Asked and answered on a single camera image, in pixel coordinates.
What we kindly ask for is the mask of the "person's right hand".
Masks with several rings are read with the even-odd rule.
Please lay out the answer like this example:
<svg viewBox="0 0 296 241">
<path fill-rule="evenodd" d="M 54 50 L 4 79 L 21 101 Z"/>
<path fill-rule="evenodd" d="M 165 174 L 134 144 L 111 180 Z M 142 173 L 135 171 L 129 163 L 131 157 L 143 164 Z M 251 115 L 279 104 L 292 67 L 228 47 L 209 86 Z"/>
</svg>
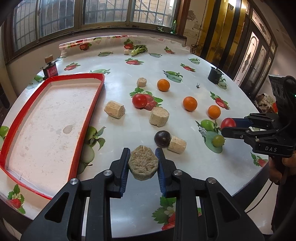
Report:
<svg viewBox="0 0 296 241">
<path fill-rule="evenodd" d="M 269 180 L 275 184 L 278 182 L 284 183 L 288 176 L 295 176 L 296 170 L 296 156 L 295 151 L 289 158 L 282 158 L 281 162 L 279 160 L 274 160 L 273 157 L 268 159 L 269 165 Z"/>
</svg>

